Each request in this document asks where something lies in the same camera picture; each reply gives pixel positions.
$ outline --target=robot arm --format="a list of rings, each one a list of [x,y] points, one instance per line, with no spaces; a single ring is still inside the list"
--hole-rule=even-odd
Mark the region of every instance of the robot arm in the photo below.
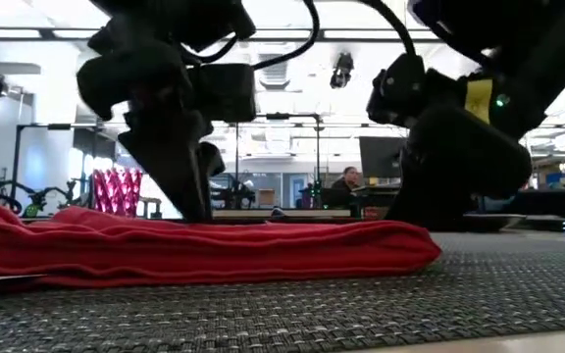
[[[514,193],[531,174],[518,140],[543,121],[565,87],[565,1],[411,0],[420,22],[481,65],[456,80],[425,70],[406,27],[383,1],[359,1],[381,13],[405,47],[373,80],[367,108],[377,123],[410,128],[402,189],[387,216],[425,225],[459,217],[473,194]],[[120,135],[122,144],[187,220],[209,220],[208,177],[224,164],[215,146],[199,141],[212,121],[254,119],[254,70],[263,65],[200,65],[182,45],[198,52],[232,33],[246,39],[254,24],[240,1],[93,2],[112,19],[89,41],[101,56],[77,75],[82,99],[104,120],[114,104],[128,101],[130,131]],[[313,1],[304,2],[314,35],[302,50],[319,29]]]

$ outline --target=ceiling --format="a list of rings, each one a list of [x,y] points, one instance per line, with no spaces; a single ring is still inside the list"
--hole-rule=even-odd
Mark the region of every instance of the ceiling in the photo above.
[[[406,15],[405,1],[386,1],[406,25],[412,29],[423,29]],[[249,14],[258,28],[309,28],[310,18],[299,0],[244,0]],[[354,1],[317,1],[322,28],[388,28],[385,21],[371,9]],[[87,0],[0,0],[0,27],[57,27],[99,28],[107,17]],[[13,31],[4,31],[1,36],[12,36]],[[292,50],[297,43],[250,42],[236,45],[222,62],[255,63],[263,56],[280,54]],[[458,77],[473,70],[474,63],[443,44],[417,44],[418,52],[427,67],[434,67],[448,76]],[[219,47],[210,48],[214,52]],[[350,52],[355,69],[352,81],[341,90],[332,90],[329,79],[337,54]],[[258,87],[257,101],[262,113],[320,113],[327,126],[322,137],[322,150],[329,153],[350,153],[358,158],[359,135],[402,135],[405,131],[388,126],[364,126],[370,123],[365,106],[371,92],[371,81],[380,69],[389,66],[403,48],[398,43],[354,43],[320,42],[306,54],[290,61],[286,67],[278,67],[257,74],[259,80],[274,82],[288,80],[285,91],[268,91]],[[0,40],[0,62],[34,63],[41,67],[57,68],[64,59],[77,56],[81,65],[95,54],[85,47],[83,41],[2,41]],[[42,76],[15,76],[8,79],[21,85],[26,91],[40,94],[49,89]],[[549,107],[550,117],[542,128],[532,131],[523,141],[528,143],[536,155],[556,153],[565,156],[565,91]],[[81,119],[93,116],[83,103],[78,104]],[[123,120],[115,118],[111,124],[116,131],[125,129]],[[256,122],[245,126],[240,132],[240,150],[263,151],[265,154],[313,154],[315,153],[315,130],[305,125],[294,127]],[[235,147],[233,130],[219,125],[211,140],[223,150]]]

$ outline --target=person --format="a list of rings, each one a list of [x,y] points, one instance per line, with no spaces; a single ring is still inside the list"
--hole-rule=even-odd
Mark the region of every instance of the person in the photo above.
[[[343,170],[343,176],[331,185],[333,189],[347,190],[351,192],[352,189],[359,187],[358,185],[359,173],[354,167],[347,167]]]

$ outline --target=computer monitor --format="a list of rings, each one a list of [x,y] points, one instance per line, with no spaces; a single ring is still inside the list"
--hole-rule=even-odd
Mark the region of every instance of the computer monitor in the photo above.
[[[363,177],[400,177],[402,137],[360,136]]]

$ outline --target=red towel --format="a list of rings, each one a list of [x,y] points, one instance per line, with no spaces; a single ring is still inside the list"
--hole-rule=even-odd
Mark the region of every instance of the red towel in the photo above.
[[[181,225],[68,208],[25,225],[0,206],[0,276],[65,286],[401,275],[440,252],[399,222]]]

